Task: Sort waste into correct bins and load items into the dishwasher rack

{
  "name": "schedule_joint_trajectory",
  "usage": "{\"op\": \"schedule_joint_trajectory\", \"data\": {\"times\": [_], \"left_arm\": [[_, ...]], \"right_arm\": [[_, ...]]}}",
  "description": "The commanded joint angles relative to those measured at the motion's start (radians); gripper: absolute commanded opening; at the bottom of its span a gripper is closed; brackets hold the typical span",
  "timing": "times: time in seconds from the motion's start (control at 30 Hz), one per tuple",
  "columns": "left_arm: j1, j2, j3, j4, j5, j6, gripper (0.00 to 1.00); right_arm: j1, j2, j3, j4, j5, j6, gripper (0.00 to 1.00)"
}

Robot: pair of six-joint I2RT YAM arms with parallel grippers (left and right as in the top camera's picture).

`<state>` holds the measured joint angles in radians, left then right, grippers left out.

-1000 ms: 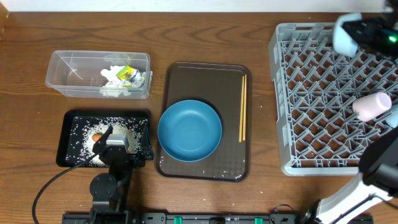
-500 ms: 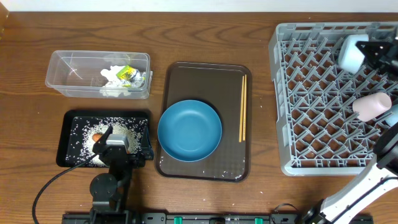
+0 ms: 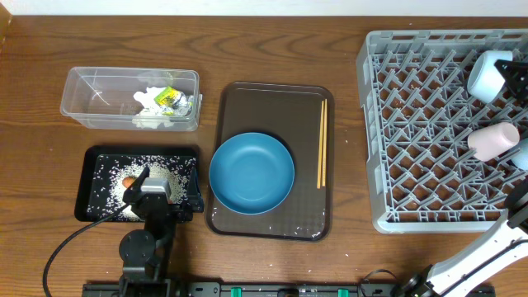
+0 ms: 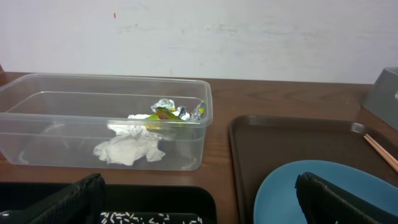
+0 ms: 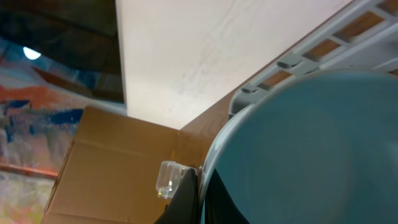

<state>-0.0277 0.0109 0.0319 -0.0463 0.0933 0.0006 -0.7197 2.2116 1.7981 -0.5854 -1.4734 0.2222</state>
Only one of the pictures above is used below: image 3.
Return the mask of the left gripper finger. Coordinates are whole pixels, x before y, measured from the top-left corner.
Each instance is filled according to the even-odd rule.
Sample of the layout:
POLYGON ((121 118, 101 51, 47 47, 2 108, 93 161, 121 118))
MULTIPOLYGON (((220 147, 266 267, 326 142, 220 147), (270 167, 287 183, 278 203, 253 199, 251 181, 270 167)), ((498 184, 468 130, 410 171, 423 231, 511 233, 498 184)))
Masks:
POLYGON ((191 169, 191 175, 187 186, 187 199, 192 205, 202 205, 203 198, 198 185, 198 173, 196 167, 191 169))
POLYGON ((150 173, 149 168, 145 167, 143 171, 139 174, 139 176, 136 177, 135 182, 129 188, 125 189, 123 198, 124 199, 138 199, 141 194, 140 187, 144 179, 149 177, 149 173, 150 173))

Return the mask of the orange carrot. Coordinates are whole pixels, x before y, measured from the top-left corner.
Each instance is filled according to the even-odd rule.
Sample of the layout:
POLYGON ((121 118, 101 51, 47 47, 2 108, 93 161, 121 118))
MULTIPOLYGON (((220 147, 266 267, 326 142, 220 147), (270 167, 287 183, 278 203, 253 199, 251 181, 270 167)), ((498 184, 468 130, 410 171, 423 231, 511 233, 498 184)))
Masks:
POLYGON ((135 182, 135 180, 135 177, 126 177, 123 179, 122 184, 125 188, 129 188, 135 182))

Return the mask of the light blue cup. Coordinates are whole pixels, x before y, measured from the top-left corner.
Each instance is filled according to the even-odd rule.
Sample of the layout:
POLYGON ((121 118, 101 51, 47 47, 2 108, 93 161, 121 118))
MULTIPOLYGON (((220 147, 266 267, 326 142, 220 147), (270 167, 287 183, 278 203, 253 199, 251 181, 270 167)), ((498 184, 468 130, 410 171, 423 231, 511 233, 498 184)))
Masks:
POLYGON ((468 93, 483 102, 491 103, 501 91, 505 79, 494 64, 498 60, 513 60, 513 53, 504 50, 487 50, 475 62, 467 80, 468 93))

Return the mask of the pile of white rice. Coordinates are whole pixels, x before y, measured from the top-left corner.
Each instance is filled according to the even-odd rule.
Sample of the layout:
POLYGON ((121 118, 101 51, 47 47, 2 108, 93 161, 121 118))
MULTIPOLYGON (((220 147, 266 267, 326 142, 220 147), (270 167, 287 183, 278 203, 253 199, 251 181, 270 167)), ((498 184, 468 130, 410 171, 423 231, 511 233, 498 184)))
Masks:
POLYGON ((163 155, 102 154, 97 157, 90 185, 86 214, 90 220, 112 214, 125 202, 124 179, 136 178, 147 167, 153 178, 163 178, 170 186, 172 204, 185 199, 191 170, 196 165, 194 157, 163 155))

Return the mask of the dark blue plate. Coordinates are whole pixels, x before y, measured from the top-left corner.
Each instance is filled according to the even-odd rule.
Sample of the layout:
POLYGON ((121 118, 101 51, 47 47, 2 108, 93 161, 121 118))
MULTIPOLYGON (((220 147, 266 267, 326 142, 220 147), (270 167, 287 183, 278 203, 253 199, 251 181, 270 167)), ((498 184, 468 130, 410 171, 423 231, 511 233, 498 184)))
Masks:
POLYGON ((227 209, 260 215, 278 207, 290 194, 295 163, 280 140, 263 133, 242 133, 215 151, 209 179, 215 198, 227 209))

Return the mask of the white cup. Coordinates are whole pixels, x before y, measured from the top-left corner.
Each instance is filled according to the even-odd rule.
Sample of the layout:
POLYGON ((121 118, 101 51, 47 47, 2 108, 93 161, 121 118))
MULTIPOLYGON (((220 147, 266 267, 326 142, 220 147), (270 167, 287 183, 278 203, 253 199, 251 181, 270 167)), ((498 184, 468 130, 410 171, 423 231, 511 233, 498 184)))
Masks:
POLYGON ((468 146, 475 152, 474 157, 483 162, 505 153, 519 141, 518 129, 507 122, 475 130, 468 136, 468 146))

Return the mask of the yellow silver snack wrapper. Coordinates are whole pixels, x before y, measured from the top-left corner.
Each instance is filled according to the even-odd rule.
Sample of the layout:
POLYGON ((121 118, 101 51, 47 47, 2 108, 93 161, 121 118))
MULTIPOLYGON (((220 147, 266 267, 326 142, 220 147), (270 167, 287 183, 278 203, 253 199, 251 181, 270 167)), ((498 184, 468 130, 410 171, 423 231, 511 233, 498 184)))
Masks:
POLYGON ((193 107, 193 96, 172 87, 165 87, 155 98, 159 112, 163 116, 188 116, 193 107))

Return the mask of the wooden chopstick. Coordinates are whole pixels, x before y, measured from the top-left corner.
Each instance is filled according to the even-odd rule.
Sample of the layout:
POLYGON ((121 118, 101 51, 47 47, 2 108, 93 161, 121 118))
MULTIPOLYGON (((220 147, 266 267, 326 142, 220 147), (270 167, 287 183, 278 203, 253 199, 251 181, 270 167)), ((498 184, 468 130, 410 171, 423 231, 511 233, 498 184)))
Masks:
POLYGON ((320 123, 319 123, 319 138, 318 138, 318 175, 317 175, 317 189, 321 188, 322 179, 322 162, 323 162, 323 122, 324 122, 324 100, 321 101, 320 123))
POLYGON ((323 119, 323 164, 322 164, 322 187, 326 186, 327 177, 327 139, 328 139, 328 100, 324 100, 323 119))

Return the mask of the light blue bowl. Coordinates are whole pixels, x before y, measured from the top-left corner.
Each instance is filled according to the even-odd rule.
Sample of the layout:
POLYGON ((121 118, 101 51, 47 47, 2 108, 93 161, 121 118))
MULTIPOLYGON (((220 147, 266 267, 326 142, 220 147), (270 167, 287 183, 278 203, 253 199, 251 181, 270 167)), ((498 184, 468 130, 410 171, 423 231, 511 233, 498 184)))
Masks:
POLYGON ((528 139, 521 140, 514 148, 511 162, 521 170, 528 170, 528 139))

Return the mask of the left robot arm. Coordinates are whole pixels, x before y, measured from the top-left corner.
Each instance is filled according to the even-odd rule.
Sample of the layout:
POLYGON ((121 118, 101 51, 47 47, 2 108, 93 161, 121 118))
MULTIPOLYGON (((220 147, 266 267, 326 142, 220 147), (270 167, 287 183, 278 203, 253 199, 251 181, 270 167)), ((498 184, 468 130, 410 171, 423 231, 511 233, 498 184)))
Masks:
POLYGON ((125 190, 123 201, 144 221, 142 229, 126 234, 120 242, 123 260, 119 296, 178 296, 178 280, 167 276, 167 267, 178 224, 190 222, 193 214, 204 211, 197 185, 196 170, 191 170, 186 198, 170 202, 170 185, 164 178, 149 175, 146 167, 125 190))

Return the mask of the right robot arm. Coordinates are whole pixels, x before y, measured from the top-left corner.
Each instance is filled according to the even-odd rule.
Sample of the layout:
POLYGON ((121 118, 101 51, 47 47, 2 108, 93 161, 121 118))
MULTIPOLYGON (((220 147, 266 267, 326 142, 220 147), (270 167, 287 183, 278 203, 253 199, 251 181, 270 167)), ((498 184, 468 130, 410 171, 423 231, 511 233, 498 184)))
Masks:
MULTIPOLYGON (((474 65, 467 87, 481 101, 491 101, 503 86, 527 104, 527 63, 483 54, 474 65)), ((466 296, 469 292, 527 256, 527 181, 505 200, 507 211, 483 235, 453 257, 428 266, 392 296, 466 296)))

